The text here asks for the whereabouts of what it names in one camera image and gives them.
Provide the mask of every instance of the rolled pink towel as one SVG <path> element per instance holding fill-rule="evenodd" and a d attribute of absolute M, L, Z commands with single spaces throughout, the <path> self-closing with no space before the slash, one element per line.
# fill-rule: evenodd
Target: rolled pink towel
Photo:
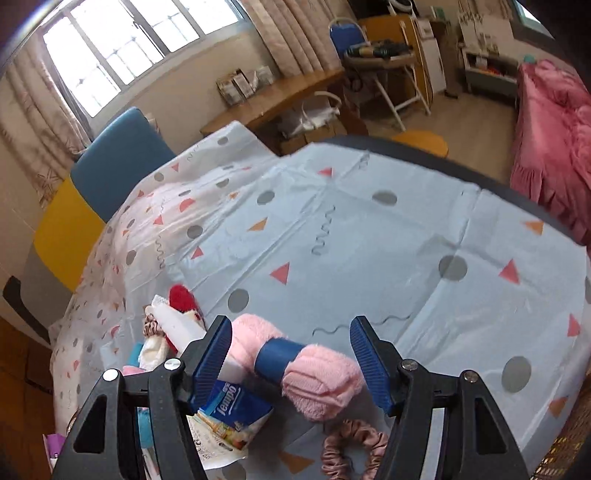
<path fill-rule="evenodd" d="M 272 339 L 282 340 L 269 342 Z M 263 346 L 264 359 L 258 358 Z M 289 360 L 289 352 L 293 352 L 293 360 Z M 336 417 L 364 385 L 359 365 L 348 356 L 320 345 L 290 342 L 270 322 L 256 315 L 240 315 L 232 322 L 229 354 L 248 371 L 266 378 L 269 374 L 265 367 L 271 366 L 275 374 L 282 372 L 283 396 L 313 421 Z M 270 377 L 279 383 L 277 377 Z"/>

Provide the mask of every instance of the orange stool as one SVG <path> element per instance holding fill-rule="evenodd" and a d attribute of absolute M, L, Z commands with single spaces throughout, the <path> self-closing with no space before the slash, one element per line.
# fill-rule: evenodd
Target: orange stool
<path fill-rule="evenodd" d="M 443 137 L 426 130 L 406 130 L 401 134 L 394 135 L 391 139 L 438 157 L 446 158 L 449 153 L 449 147 Z"/>

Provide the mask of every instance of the silver bolt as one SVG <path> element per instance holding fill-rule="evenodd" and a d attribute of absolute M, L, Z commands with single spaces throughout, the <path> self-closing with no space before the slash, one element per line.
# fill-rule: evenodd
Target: silver bolt
<path fill-rule="evenodd" d="M 479 378 L 480 377 L 474 370 L 466 370 L 464 372 L 464 380 L 466 380 L 467 382 L 476 383 L 478 382 Z"/>
<path fill-rule="evenodd" d="M 107 380 L 107 382 L 112 382 L 118 376 L 119 372 L 114 368 L 109 368 L 105 373 L 103 373 L 103 378 Z"/>
<path fill-rule="evenodd" d="M 413 372 L 418 368 L 418 363 L 416 360 L 413 360 L 412 358 L 407 358 L 405 360 L 402 360 L 402 368 L 408 370 L 409 372 Z"/>
<path fill-rule="evenodd" d="M 170 360 L 166 360 L 164 362 L 164 368 L 166 370 L 176 370 L 180 366 L 181 361 L 178 358 L 171 358 Z"/>

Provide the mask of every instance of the scrunchie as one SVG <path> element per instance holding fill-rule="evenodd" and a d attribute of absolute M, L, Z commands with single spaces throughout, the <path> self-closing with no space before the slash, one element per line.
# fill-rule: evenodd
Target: scrunchie
<path fill-rule="evenodd" d="M 349 480 L 349 464 L 342 456 L 347 440 L 355 440 L 369 450 L 361 480 L 374 480 L 388 445 L 388 435 L 378 432 L 362 420 L 344 420 L 342 425 L 324 440 L 322 471 L 330 480 Z"/>

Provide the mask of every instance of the pink fabric cover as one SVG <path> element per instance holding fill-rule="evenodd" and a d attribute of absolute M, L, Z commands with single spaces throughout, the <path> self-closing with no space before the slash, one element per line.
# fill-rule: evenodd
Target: pink fabric cover
<path fill-rule="evenodd" d="M 243 314 L 232 322 L 229 354 L 254 372 L 256 356 L 263 344 L 284 336 L 266 320 Z M 307 345 L 287 365 L 281 387 L 283 396 L 307 419 L 325 421 L 336 417 L 364 383 L 357 362 L 324 346 Z"/>
<path fill-rule="evenodd" d="M 591 95 L 549 60 L 522 64 L 519 95 L 511 187 L 591 252 Z"/>

